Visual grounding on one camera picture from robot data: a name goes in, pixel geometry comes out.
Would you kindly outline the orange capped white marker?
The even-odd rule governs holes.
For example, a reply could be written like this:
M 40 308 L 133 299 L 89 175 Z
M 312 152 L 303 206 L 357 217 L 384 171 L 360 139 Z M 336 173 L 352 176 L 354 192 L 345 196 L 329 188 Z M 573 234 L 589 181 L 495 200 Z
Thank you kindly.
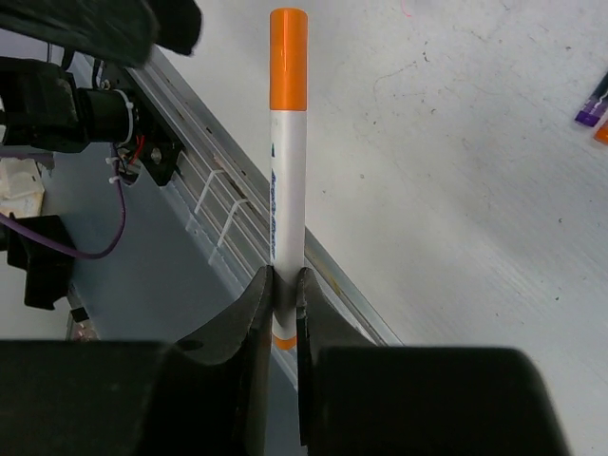
M 277 280 L 275 345 L 296 343 L 295 287 L 304 267 L 308 109 L 308 15 L 296 8 L 270 14 L 270 260 Z

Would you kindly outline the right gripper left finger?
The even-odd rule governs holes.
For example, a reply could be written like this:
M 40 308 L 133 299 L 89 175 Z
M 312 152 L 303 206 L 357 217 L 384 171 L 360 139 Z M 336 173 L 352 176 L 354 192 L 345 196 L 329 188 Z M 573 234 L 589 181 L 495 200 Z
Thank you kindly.
M 5 341 L 5 455 L 260 455 L 274 272 L 174 344 Z

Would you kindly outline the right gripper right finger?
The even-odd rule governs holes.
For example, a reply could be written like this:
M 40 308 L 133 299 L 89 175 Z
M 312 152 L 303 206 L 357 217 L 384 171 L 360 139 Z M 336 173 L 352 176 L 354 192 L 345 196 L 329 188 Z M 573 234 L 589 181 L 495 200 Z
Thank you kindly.
M 312 455 L 566 455 L 542 377 L 504 347 L 378 346 L 310 269 L 296 286 L 300 439 Z

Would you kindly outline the purple gel pen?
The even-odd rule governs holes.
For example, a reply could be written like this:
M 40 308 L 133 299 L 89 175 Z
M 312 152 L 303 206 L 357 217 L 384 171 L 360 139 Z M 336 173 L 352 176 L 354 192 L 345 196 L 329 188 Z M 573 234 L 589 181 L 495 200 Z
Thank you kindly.
M 607 111 L 608 74 L 605 74 L 575 117 L 577 124 L 595 127 Z

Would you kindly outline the orange gel pen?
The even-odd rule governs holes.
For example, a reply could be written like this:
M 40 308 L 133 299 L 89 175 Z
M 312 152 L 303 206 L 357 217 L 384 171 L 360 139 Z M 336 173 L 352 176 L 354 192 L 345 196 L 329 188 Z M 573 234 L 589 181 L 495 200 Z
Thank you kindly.
M 604 145 L 608 144 L 608 121 L 604 122 L 602 126 L 596 131 L 594 140 Z

